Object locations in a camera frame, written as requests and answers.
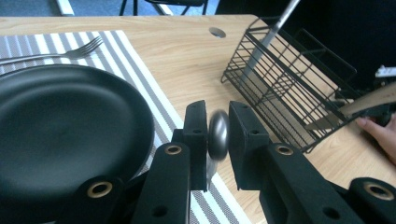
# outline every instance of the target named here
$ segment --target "black chair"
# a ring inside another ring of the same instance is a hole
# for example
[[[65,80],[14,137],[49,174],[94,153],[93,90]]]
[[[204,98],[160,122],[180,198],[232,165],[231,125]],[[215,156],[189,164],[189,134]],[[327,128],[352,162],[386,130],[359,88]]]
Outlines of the black chair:
[[[120,16],[123,16],[127,1],[128,0],[122,0]],[[185,6],[186,8],[184,8],[181,15],[185,15],[190,7],[200,7],[201,5],[204,5],[202,15],[205,15],[207,9],[207,2],[208,2],[208,0],[145,0],[145,1],[152,4]],[[137,0],[134,0],[134,16],[137,16]]]

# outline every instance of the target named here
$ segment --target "fork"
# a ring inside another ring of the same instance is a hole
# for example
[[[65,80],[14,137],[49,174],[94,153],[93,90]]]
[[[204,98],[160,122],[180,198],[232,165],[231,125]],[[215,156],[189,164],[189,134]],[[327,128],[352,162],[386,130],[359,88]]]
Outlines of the fork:
[[[78,48],[78,49],[71,49],[65,53],[62,54],[35,54],[35,55],[30,55],[30,56],[21,56],[21,57],[13,57],[13,58],[5,58],[5,59],[0,59],[0,65],[2,64],[7,64],[7,63],[18,63],[18,62],[26,62],[26,61],[32,61],[36,59],[44,59],[44,58],[69,58],[69,59],[80,59],[84,58],[87,55],[89,55],[91,52],[93,52],[99,45],[103,43],[102,37],[97,36],[95,39],[93,39],[91,42],[88,44]]]

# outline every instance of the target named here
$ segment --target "wooden table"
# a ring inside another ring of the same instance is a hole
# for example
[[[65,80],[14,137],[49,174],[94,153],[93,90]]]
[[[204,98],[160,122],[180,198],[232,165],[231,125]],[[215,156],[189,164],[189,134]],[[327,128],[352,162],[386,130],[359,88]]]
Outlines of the wooden table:
[[[79,31],[123,30],[164,93],[184,118],[186,105],[205,100],[208,116],[228,110],[231,100],[245,102],[220,77],[245,29],[250,15],[205,17],[69,17],[0,18],[0,35],[31,35]],[[216,27],[226,37],[209,32]],[[396,186],[396,166],[355,123],[322,141],[306,157],[323,176],[344,188],[351,179],[370,176]],[[256,191],[237,191],[227,158],[218,169],[223,181],[253,223],[265,222]]]

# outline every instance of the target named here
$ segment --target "wire basket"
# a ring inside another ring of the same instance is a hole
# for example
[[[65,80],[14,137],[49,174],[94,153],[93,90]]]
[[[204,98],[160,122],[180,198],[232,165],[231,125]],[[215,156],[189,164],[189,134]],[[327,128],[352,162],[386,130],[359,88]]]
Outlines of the wire basket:
[[[294,37],[280,30],[265,47],[262,40],[271,27],[261,20],[249,26],[221,82],[229,80],[238,89],[274,133],[274,142],[308,153],[356,118],[338,111],[359,97],[347,85],[356,70],[305,30]],[[329,113],[336,114],[341,122],[325,130],[305,129]]]

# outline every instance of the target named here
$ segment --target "placemat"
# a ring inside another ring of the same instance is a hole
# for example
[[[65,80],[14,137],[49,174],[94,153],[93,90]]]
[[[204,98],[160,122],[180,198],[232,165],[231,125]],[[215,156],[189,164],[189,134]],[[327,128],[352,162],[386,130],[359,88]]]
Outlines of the placemat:
[[[55,58],[0,65],[0,76],[18,69],[54,63],[72,63],[106,70],[128,81],[144,96],[154,116],[153,149],[142,172],[150,167],[155,150],[170,141],[173,130],[183,121],[157,84],[123,31],[99,31],[47,35],[0,36],[0,58],[43,53],[64,53],[100,35],[102,44],[89,57],[80,60]],[[248,217],[218,174],[208,192],[191,192],[190,223],[250,223]]]

